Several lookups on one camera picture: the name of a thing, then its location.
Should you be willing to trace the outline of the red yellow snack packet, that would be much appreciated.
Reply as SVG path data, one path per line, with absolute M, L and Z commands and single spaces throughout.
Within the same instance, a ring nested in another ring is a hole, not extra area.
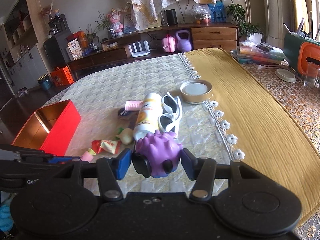
M 121 146 L 120 141 L 113 140 L 94 140 L 91 142 L 92 150 L 96 154 L 106 152 L 109 154 L 118 154 Z

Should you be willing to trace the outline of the beige egg-shaped toy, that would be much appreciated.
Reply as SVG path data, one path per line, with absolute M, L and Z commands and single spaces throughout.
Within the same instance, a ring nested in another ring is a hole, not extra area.
M 130 128 L 123 129 L 120 134 L 116 135 L 116 137 L 121 141 L 124 145 L 129 145 L 133 142 L 133 130 Z

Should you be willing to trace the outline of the purple spiky toy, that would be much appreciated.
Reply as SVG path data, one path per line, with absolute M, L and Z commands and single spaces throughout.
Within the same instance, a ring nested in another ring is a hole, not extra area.
M 132 154 L 135 171 L 145 178 L 163 178 L 176 171 L 182 150 L 176 137 L 172 131 L 156 130 L 139 139 Z

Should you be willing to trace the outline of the pink green small toy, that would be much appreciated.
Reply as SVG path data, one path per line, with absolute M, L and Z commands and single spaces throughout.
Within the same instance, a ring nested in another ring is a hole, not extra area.
M 91 162 L 95 155 L 96 152 L 93 149 L 88 148 L 88 150 L 80 157 L 80 160 Z

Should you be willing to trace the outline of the white sunglasses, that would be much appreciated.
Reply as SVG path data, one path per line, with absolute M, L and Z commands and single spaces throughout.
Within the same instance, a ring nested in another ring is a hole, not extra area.
M 158 118 L 158 127 L 162 133 L 174 133 L 178 138 L 182 119 L 182 103 L 179 96 L 173 97 L 169 92 L 161 100 L 163 113 Z

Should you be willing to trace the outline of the white yellow supplement bottle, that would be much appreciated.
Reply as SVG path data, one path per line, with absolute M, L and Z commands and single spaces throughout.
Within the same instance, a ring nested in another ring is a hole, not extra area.
M 159 130 L 158 118 L 163 113 L 162 96 L 156 93 L 147 94 L 139 110 L 137 121 L 133 130 L 135 141 L 143 139 L 148 133 Z

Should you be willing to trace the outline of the red metal tin box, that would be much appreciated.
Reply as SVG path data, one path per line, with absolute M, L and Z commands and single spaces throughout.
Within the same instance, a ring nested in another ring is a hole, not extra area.
M 39 108 L 23 125 L 12 145 L 63 157 L 80 120 L 81 115 L 71 100 Z

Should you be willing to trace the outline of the pink ridged soap dish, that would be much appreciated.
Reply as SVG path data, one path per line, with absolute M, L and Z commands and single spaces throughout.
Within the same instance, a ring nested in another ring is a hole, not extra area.
M 143 101 L 133 101 L 128 100 L 125 102 L 125 110 L 126 111 L 139 111 L 142 107 Z

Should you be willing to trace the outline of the blue round bin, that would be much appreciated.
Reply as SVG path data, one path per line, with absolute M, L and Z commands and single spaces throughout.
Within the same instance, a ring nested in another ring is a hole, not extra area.
M 48 74 L 44 74 L 43 76 L 39 77 L 37 82 L 44 91 L 49 90 L 53 86 Z

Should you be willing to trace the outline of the orange gift box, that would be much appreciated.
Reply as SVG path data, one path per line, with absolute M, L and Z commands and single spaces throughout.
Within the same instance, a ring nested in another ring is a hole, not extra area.
M 63 68 L 56 68 L 53 72 L 50 73 L 50 75 L 56 87 L 67 86 L 74 83 L 68 66 L 65 66 Z

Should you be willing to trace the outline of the white wifi router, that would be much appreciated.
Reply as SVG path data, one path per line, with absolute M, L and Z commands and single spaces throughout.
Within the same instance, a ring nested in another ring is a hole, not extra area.
M 133 42 L 129 44 L 128 47 L 133 58 L 147 56 L 150 54 L 149 43 L 147 40 Z

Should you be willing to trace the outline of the wooden tv cabinet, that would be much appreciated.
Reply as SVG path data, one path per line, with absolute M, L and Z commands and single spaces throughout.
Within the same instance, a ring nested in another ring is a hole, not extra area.
M 112 68 L 120 64 L 167 55 L 163 49 L 163 38 L 168 34 L 174 37 L 176 32 L 180 30 L 189 31 L 189 35 L 181 34 L 180 37 L 190 38 L 192 50 L 222 48 L 225 51 L 230 51 L 236 49 L 239 44 L 238 27 L 229 22 L 209 24 L 188 23 L 163 26 L 105 40 L 102 43 L 103 45 L 117 43 L 117 46 L 106 51 L 101 50 L 73 60 L 68 63 L 68 68 L 74 77 L 78 79 L 78 75 L 88 69 L 99 67 Z M 150 53 L 146 56 L 134 58 L 130 54 L 129 45 L 138 41 L 148 41 Z

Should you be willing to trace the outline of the black mini fridge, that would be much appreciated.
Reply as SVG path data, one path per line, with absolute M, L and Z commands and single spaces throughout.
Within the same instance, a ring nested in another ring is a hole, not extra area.
M 69 52 L 67 51 L 67 37 L 71 34 L 70 29 L 67 29 L 53 35 L 43 43 L 52 70 L 55 70 L 57 67 L 64 67 L 71 61 Z

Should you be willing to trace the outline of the white round coaster lid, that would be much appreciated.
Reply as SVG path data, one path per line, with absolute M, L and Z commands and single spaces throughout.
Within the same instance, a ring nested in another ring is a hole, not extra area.
M 290 72 L 289 70 L 286 70 L 283 68 L 278 68 L 275 71 L 275 75 L 285 82 L 289 82 L 289 83 L 296 82 L 296 76 L 292 72 Z

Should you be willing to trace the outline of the stack of books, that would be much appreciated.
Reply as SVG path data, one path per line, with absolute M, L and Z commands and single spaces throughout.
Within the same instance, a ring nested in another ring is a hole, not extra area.
M 286 56 L 279 48 L 263 51 L 256 46 L 239 46 L 230 51 L 231 56 L 241 64 L 281 64 Z

